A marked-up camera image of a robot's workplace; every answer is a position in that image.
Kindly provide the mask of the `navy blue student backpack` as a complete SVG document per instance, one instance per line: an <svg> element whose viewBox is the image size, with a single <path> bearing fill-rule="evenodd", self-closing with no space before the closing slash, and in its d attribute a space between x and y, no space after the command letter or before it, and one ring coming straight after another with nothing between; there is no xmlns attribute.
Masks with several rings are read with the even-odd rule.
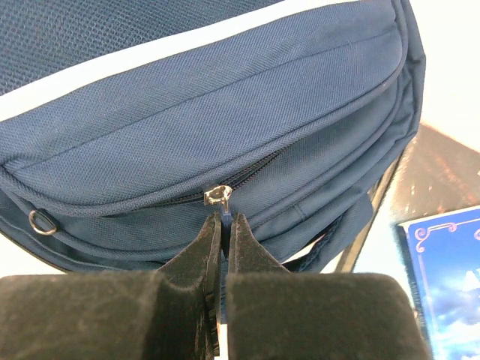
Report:
<svg viewBox="0 0 480 360"><path fill-rule="evenodd" d="M220 208L318 272L415 136L408 1L3 1L1 234L70 271L155 269Z"/></svg>

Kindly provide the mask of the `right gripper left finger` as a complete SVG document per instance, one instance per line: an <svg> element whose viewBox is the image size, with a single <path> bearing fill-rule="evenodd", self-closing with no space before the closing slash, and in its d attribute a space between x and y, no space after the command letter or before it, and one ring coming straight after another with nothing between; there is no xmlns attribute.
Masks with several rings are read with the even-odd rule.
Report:
<svg viewBox="0 0 480 360"><path fill-rule="evenodd" d="M213 359L219 354L221 221L153 271L1 280L3 359Z"/></svg>

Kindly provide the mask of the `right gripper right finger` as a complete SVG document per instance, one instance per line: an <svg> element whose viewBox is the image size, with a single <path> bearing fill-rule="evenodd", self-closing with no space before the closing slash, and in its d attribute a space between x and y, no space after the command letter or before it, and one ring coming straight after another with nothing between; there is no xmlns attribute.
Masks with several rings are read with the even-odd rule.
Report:
<svg viewBox="0 0 480 360"><path fill-rule="evenodd" d="M384 274L287 271L234 217L226 276L231 359L429 359L407 294Z"/></svg>

